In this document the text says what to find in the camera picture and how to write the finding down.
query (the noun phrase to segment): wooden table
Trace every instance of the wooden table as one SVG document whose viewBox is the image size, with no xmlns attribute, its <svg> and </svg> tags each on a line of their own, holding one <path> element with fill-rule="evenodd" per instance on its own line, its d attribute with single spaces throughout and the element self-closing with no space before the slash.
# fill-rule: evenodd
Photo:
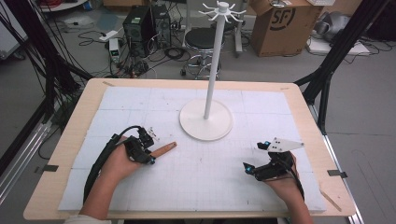
<svg viewBox="0 0 396 224">
<path fill-rule="evenodd" d="M 59 166 L 56 172 L 44 172 L 24 211 L 29 220 L 66 219 L 76 213 L 58 211 L 58 205 L 74 159 L 81 148 L 92 118 L 95 115 L 107 87 L 143 87 L 173 89 L 207 89 L 207 81 L 150 80 L 150 79 L 107 79 L 95 78 L 89 81 L 78 101 L 64 133 L 55 148 L 49 165 Z M 312 214 L 313 217 L 349 217 L 356 213 L 347 189 L 340 176 L 329 176 L 328 170 L 336 166 L 324 144 L 308 106 L 298 86 L 292 83 L 229 82 L 219 81 L 218 90 L 241 91 L 280 91 L 289 103 L 298 132 L 327 206 L 324 213 Z M 108 218 L 220 218 L 220 217 L 284 217 L 279 212 L 117 212 L 109 213 Z"/>
</svg>

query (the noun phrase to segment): cardboard box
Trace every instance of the cardboard box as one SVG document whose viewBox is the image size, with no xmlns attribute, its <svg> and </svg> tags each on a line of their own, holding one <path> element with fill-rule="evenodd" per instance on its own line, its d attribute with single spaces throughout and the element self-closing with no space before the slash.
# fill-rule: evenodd
<svg viewBox="0 0 396 224">
<path fill-rule="evenodd" d="M 257 13 L 250 44 L 259 57 L 294 55 L 303 50 L 323 7 L 306 0 L 289 0 L 272 7 L 269 0 L 251 0 Z"/>
<path fill-rule="evenodd" d="M 147 6 L 149 3 L 149 0 L 103 0 L 105 7 Z"/>
</svg>

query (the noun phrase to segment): computer tower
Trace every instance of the computer tower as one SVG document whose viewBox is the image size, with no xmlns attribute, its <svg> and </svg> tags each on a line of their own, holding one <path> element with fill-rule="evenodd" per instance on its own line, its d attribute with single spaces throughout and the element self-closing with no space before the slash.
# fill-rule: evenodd
<svg viewBox="0 0 396 224">
<path fill-rule="evenodd" d="M 147 57 L 149 41 L 155 36 L 150 7 L 132 6 L 122 25 L 131 55 Z"/>
<path fill-rule="evenodd" d="M 151 6 L 157 46 L 159 49 L 171 47 L 171 18 L 166 5 Z"/>
</svg>

